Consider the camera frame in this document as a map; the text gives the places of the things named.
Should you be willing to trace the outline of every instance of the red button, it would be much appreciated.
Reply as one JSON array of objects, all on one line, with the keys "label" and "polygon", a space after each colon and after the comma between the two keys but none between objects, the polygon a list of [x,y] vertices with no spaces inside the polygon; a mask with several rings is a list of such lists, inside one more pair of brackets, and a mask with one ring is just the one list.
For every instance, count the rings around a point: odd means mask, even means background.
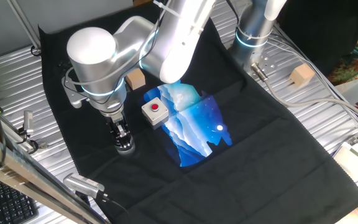
[{"label": "red button", "polygon": [[158,111],[158,105],[157,105],[157,104],[153,104],[153,105],[152,105],[152,111],[153,111],[153,112]]}]

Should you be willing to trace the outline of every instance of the white box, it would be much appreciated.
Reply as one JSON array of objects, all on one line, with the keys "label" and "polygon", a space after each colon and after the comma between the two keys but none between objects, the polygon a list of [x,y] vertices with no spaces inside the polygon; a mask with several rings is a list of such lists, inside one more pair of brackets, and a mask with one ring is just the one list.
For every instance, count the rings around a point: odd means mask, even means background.
[{"label": "white box", "polygon": [[[158,105],[158,110],[153,111],[152,105]],[[157,97],[143,105],[142,112],[154,128],[168,121],[168,108]]]}]

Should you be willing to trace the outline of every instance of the metal table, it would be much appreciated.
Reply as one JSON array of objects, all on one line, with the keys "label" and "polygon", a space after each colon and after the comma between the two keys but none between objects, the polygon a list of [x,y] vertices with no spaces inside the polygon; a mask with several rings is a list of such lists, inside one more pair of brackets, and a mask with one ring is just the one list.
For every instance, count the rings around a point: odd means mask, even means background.
[{"label": "metal table", "polygon": [[[234,1],[239,12],[246,4],[247,0]],[[217,1],[211,18],[223,44],[229,47],[235,37],[236,18],[225,0]],[[48,148],[39,150],[33,157],[57,179],[63,180],[67,174],[77,173],[77,169],[45,97],[41,58],[31,55],[29,49],[26,47],[0,57],[0,106],[5,111],[4,117],[17,128],[23,123],[24,110],[34,112],[35,133],[31,139],[47,142]],[[329,83],[327,79],[322,81],[317,76],[303,88],[293,85],[289,75],[302,64],[295,55],[270,45],[267,45],[264,54],[267,60],[263,67],[272,86],[284,100],[300,102],[332,96],[323,85],[323,82]],[[267,89],[260,80],[257,81]],[[349,136],[358,132],[358,122],[339,105],[319,103],[289,110],[328,152],[335,151]],[[39,216],[29,223],[72,222],[40,203],[37,206]],[[105,218],[94,200],[91,200],[91,206]]]}]

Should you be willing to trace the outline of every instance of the robotic arm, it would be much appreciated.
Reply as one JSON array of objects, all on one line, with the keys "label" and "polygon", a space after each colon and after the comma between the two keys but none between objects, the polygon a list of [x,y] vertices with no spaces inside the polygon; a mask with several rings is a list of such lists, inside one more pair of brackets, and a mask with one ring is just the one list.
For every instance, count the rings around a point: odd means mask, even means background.
[{"label": "robotic arm", "polygon": [[[88,27],[75,32],[67,43],[79,82],[68,77],[69,70],[62,79],[66,94],[75,108],[89,99],[100,110],[123,156],[135,151],[123,113],[124,77],[140,67],[165,83],[179,80],[187,71],[215,0],[171,0],[167,6],[154,3],[162,8],[156,24],[134,16],[113,35]],[[86,97],[73,91],[74,85],[80,85]]]},{"label": "robotic arm", "polygon": [[253,0],[242,12],[236,29],[236,38],[229,49],[232,56],[247,73],[251,65],[259,63],[275,20],[287,0]]}]

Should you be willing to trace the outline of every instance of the keyboard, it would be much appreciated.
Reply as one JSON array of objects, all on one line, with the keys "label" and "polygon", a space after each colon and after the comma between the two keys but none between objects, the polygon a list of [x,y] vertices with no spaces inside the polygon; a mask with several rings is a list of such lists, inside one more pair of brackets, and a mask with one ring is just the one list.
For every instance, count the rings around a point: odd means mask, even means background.
[{"label": "keyboard", "polygon": [[0,182],[0,224],[20,224],[37,215],[32,198]]}]

